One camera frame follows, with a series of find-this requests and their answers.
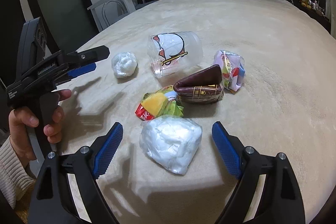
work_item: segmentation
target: sweater sleeve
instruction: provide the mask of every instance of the sweater sleeve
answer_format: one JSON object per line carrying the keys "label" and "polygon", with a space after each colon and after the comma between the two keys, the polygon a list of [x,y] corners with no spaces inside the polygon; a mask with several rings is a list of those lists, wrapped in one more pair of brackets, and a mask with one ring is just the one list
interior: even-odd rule
{"label": "sweater sleeve", "polygon": [[0,190],[12,208],[34,181],[26,173],[8,138],[0,147]]}

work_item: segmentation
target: brown food package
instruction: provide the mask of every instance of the brown food package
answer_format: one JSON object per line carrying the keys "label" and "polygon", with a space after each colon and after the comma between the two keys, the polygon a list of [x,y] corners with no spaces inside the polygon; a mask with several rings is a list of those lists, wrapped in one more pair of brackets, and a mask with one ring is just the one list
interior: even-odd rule
{"label": "brown food package", "polygon": [[174,85],[181,102],[193,104],[211,104],[222,99],[224,87],[219,65],[189,75]]}

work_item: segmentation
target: cartoon print on cup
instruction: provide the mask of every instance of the cartoon print on cup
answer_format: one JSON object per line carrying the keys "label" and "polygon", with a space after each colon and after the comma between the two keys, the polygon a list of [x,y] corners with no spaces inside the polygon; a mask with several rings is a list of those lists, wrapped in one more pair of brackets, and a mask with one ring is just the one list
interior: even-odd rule
{"label": "cartoon print on cup", "polygon": [[153,37],[160,56],[161,66],[169,66],[173,60],[188,54],[184,50],[184,40],[176,33],[164,33]]}

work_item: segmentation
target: blue textured pad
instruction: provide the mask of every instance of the blue textured pad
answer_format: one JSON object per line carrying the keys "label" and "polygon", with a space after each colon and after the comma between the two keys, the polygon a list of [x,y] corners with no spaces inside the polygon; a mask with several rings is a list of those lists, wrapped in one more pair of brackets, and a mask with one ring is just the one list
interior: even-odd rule
{"label": "blue textured pad", "polygon": [[94,71],[96,69],[96,67],[97,67],[96,63],[88,64],[88,65],[80,67],[78,69],[73,69],[73,70],[68,71],[68,75],[73,77],[73,78],[76,78],[77,76],[80,76],[80,75],[86,74],[88,72]]}
{"label": "blue textured pad", "polygon": [[93,176],[95,179],[105,174],[122,139],[123,126],[118,124],[94,159]]}
{"label": "blue textured pad", "polygon": [[218,123],[214,123],[212,126],[212,138],[225,163],[227,171],[235,176],[236,179],[240,179],[242,174],[240,170],[240,158]]}

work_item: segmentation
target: fuzzy bedspread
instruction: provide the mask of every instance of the fuzzy bedspread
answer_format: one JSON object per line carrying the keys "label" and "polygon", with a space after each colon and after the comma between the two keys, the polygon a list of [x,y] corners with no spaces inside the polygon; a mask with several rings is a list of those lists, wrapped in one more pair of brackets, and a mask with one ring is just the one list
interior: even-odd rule
{"label": "fuzzy bedspread", "polygon": [[[147,56],[149,35],[193,31],[203,44],[203,62],[157,80]],[[73,153],[105,135],[114,122],[124,138],[98,185],[120,224],[213,224],[236,180],[212,141],[211,127],[227,131],[264,155],[284,152],[298,180],[306,222],[318,213],[336,183],[336,40],[315,20],[285,0],[159,0],[113,24],[79,51],[106,45],[97,69],[61,85],[73,95],[66,112],[63,153]],[[185,105],[185,117],[203,127],[201,145],[184,176],[147,158],[139,147],[142,96],[206,68],[219,49],[245,59],[246,77],[235,94],[211,105]],[[135,74],[117,80],[111,59],[133,52]],[[80,216],[88,220],[71,176]],[[246,219],[254,216],[263,180]]]}

